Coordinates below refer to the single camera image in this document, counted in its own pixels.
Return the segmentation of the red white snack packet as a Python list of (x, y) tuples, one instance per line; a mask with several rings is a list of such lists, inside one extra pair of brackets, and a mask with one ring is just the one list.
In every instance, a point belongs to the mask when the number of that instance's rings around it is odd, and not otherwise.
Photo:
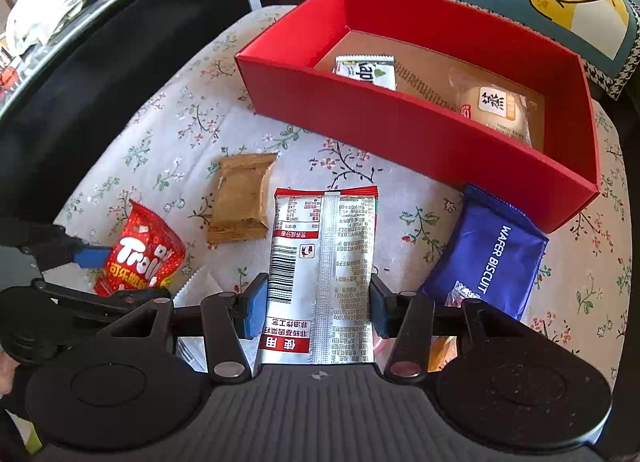
[(274, 193), (259, 364), (369, 364), (378, 189)]

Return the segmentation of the blue wafer biscuit packet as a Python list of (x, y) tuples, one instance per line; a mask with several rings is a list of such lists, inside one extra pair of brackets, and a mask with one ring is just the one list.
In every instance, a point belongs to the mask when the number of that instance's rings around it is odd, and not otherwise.
[(547, 245), (548, 237), (514, 205), (466, 185), (454, 232), (418, 291), (438, 305), (481, 299), (521, 319)]

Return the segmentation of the white Kapre snack packet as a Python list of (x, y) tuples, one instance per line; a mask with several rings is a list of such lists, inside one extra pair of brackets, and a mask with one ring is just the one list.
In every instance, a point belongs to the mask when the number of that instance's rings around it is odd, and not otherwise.
[(395, 58), (390, 55), (338, 55), (334, 74), (395, 91)]

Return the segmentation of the floral tablecloth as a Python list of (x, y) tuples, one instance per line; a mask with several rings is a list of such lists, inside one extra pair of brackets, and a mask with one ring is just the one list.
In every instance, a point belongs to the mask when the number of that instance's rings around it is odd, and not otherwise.
[[(234, 56), (288, 12), (268, 6), (224, 30), (132, 116), (73, 190), (56, 219), (93, 245), (112, 245), (131, 204), (153, 210), (186, 255), (171, 289), (207, 268), (219, 289), (239, 292), (269, 264), (270, 243), (207, 242), (221, 159), (275, 153), (272, 188), (378, 187), (374, 269), (393, 290), (416, 289), (432, 270), (460, 213), (460, 193), (434, 179), (258, 115)], [(615, 126), (594, 113), (601, 193), (549, 239), (524, 321), (615, 380), (626, 337), (632, 239), (627, 176)]]

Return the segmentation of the steamed egg cake packet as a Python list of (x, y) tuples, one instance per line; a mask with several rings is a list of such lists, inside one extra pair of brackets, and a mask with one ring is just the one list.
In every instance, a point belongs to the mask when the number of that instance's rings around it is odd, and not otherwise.
[(459, 115), (541, 149), (544, 97), (539, 93), (471, 69), (450, 68), (448, 81)]

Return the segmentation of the red Trolli candy bag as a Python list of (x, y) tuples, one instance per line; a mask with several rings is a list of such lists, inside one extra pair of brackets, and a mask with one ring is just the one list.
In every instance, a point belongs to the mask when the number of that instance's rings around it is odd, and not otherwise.
[(110, 297), (118, 291), (169, 288), (185, 255), (182, 240), (160, 215), (132, 201), (119, 241), (93, 290)]

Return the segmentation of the red cardboard box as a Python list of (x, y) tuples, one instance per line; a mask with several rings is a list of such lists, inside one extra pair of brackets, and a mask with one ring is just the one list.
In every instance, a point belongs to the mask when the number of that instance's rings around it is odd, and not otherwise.
[[(395, 58), (395, 91), (334, 74), (338, 55)], [(451, 0), (307, 0), (236, 57), (258, 114), (374, 153), (451, 187), (474, 184), (551, 233), (597, 198), (600, 160), (579, 57)], [(541, 149), (454, 107), (450, 68), (544, 97)]]

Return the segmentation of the gold foil snack packet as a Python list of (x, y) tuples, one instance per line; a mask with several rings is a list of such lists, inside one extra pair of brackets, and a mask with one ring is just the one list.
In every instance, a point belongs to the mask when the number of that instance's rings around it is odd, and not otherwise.
[(251, 153), (220, 160), (213, 215), (207, 232), (211, 245), (267, 237), (268, 187), (277, 159), (276, 153)]

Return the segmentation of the black glass coffee table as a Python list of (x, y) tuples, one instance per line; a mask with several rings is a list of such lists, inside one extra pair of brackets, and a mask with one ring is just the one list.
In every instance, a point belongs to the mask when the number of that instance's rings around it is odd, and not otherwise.
[(1, 108), (1, 213), (53, 222), (134, 113), (259, 0), (103, 0)]

